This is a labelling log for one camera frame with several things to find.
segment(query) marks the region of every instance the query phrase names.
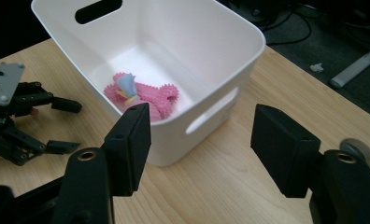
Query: storage basket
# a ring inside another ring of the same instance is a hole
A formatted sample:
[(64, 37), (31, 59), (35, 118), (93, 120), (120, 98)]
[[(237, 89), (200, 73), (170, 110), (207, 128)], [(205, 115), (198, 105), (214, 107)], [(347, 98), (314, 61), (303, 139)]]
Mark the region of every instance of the storage basket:
[(151, 123), (148, 162), (178, 161), (229, 117), (263, 52), (263, 34), (214, 0), (123, 0), (95, 20), (79, 20), (92, 4), (99, 2), (34, 0), (32, 10), (114, 120), (122, 111), (103, 93), (114, 74), (178, 87), (171, 116)]

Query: pink cloth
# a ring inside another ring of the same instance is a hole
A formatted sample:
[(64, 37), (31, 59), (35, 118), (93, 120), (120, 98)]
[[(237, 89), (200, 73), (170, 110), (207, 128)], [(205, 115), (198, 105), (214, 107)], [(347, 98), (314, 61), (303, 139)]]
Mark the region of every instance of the pink cloth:
[[(124, 104), (127, 98), (118, 94), (121, 88), (116, 84), (117, 79), (124, 76), (125, 73), (117, 73), (113, 77), (113, 84), (109, 84), (104, 89), (104, 94), (113, 103)], [(150, 121), (158, 121), (167, 119), (173, 112), (173, 105), (178, 100), (178, 88), (172, 84), (165, 84), (160, 88), (152, 87), (142, 83), (135, 83), (139, 100), (131, 102), (125, 106), (127, 109), (130, 106), (142, 103), (149, 103)]]

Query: pink toy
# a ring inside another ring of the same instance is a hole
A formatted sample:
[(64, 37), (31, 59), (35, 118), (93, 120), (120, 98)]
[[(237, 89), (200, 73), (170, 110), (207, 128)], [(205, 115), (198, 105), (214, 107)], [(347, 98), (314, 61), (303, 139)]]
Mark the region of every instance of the pink toy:
[(136, 96), (126, 95), (126, 90), (122, 90), (117, 84), (118, 79), (124, 77), (125, 73), (117, 73), (113, 80), (115, 83), (109, 84), (104, 89), (104, 94), (114, 104), (124, 104), (124, 109), (132, 105), (149, 103), (150, 121), (167, 119), (173, 112), (173, 105), (178, 99), (178, 89), (172, 84), (163, 85), (160, 88), (135, 82)]

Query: wooden surface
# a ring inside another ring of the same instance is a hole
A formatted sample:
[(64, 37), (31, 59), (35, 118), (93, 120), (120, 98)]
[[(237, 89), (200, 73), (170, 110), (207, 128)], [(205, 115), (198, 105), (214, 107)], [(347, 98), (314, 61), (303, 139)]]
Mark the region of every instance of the wooden surface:
[[(40, 81), (56, 96), (83, 104), (79, 114), (41, 106), (37, 117), (15, 119), (19, 129), (45, 143), (101, 146), (114, 122), (52, 40), (0, 62), (24, 63), (22, 81)], [(297, 120), (321, 140), (321, 152), (338, 148), (345, 138), (370, 146), (367, 113), (267, 48), (228, 121), (176, 164), (147, 164), (139, 191), (115, 198), (116, 223), (312, 223), (310, 192), (306, 199), (286, 199), (249, 147), (256, 104), (274, 106)], [(62, 176), (67, 159), (44, 155), (22, 167), (0, 160), (0, 185), (11, 186), (19, 196)]]

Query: handle cutout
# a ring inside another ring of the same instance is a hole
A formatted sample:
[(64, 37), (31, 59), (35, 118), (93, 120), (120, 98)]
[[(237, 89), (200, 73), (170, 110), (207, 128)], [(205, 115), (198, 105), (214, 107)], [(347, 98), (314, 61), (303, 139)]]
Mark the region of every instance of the handle cutout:
[(122, 0), (101, 0), (79, 9), (75, 13), (75, 20), (79, 24), (95, 21), (121, 7)]
[(222, 108), (230, 104), (234, 98), (237, 96), (238, 87), (231, 90), (225, 96), (223, 96), (217, 103), (212, 105), (205, 113), (201, 114), (197, 119), (195, 119), (186, 129), (186, 134), (191, 134), (196, 131), (203, 123), (209, 120), (212, 116), (214, 116), (217, 112), (219, 112)]

